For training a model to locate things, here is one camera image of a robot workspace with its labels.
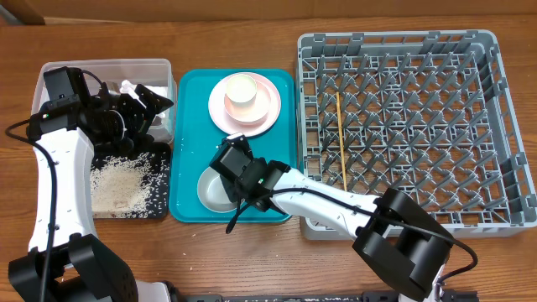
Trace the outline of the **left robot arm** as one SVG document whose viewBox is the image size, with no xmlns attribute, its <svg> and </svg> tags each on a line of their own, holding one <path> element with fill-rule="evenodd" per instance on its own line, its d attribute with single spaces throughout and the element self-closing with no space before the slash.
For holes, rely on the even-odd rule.
<svg viewBox="0 0 537 302">
<path fill-rule="evenodd" d="M 48 84 L 49 100 L 23 121 L 38 162 L 38 208 L 27 255 L 11 261 L 8 279 L 25 301 L 178 301 L 169 282 L 135 279 L 97 237 L 91 209 L 95 147 L 128 154 L 154 117 L 173 102 L 137 85 L 92 95 L 84 84 Z"/>
</svg>

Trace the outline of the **white napkin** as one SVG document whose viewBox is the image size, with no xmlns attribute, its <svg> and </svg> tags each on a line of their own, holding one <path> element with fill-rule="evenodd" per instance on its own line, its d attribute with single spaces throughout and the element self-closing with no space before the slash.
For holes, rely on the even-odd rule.
<svg viewBox="0 0 537 302">
<path fill-rule="evenodd" d="M 120 85 L 120 92 L 122 94 L 129 94 L 130 97 L 140 100 L 141 96 L 135 91 L 137 86 L 138 84 L 133 84 L 129 80 L 124 80 Z M 146 86 L 146 88 L 157 95 L 164 97 L 168 96 L 168 88 L 166 86 Z"/>
</svg>

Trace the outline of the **wooden chopstick diagonal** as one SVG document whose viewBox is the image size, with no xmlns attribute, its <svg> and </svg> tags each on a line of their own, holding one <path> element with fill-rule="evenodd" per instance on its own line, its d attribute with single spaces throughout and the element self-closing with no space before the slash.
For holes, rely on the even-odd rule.
<svg viewBox="0 0 537 302">
<path fill-rule="evenodd" d="M 341 101 L 339 92 L 336 93 L 336 116 L 337 116 L 337 127 L 338 127 L 338 137 L 339 137 L 339 147 L 340 147 L 340 158 L 341 158 L 341 177 L 343 180 L 343 189 L 347 191 L 347 169 L 345 161 L 345 148 L 344 148 L 344 132 L 342 128 L 341 120 Z"/>
</svg>

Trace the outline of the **white bowl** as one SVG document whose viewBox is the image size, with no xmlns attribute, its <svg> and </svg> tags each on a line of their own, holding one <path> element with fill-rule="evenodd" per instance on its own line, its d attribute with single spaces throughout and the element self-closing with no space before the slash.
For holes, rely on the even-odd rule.
<svg viewBox="0 0 537 302">
<path fill-rule="evenodd" d="M 205 169 L 198 179 L 197 195 L 209 211 L 228 213 L 237 209 L 237 201 L 230 199 L 220 175 L 211 167 Z"/>
</svg>

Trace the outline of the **pink small bowl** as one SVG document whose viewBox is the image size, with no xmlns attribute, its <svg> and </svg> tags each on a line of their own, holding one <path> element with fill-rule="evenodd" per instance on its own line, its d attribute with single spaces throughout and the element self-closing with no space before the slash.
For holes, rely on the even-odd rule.
<svg viewBox="0 0 537 302">
<path fill-rule="evenodd" d="M 261 122 L 269 113 L 272 98 L 268 88 L 257 81 L 257 93 L 254 100 L 246 106 L 239 106 L 229 96 L 225 96 L 224 104 L 227 115 L 237 123 L 253 125 Z"/>
</svg>

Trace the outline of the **cream paper cup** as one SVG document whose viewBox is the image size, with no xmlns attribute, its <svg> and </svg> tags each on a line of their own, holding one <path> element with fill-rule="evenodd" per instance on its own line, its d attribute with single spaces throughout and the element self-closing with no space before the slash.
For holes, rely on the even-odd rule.
<svg viewBox="0 0 537 302">
<path fill-rule="evenodd" d="M 257 82 L 243 73 L 232 75 L 226 85 L 226 96 L 234 105 L 249 106 L 257 95 Z"/>
</svg>

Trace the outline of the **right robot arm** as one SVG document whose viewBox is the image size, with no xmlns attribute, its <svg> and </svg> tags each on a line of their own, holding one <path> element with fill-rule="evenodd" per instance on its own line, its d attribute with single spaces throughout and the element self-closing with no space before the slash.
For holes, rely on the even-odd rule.
<svg viewBox="0 0 537 302">
<path fill-rule="evenodd" d="M 453 246 L 452 235 L 400 190 L 353 194 L 262 158 L 214 159 L 210 166 L 248 206 L 303 216 L 348 236 L 370 269 L 412 300 L 430 296 Z"/>
</svg>

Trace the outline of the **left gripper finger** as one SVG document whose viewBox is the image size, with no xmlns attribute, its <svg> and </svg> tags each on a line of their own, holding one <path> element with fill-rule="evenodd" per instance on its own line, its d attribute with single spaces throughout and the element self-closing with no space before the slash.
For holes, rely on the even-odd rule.
<svg viewBox="0 0 537 302">
<path fill-rule="evenodd" d="M 136 85 L 134 92 L 138 95 L 139 100 L 145 105 L 145 117 L 155 117 L 174 105 L 170 99 L 156 94 L 148 87 L 141 84 Z"/>
<path fill-rule="evenodd" d="M 133 114 L 135 138 L 145 136 L 154 121 L 156 114 L 154 112 L 136 112 Z"/>
</svg>

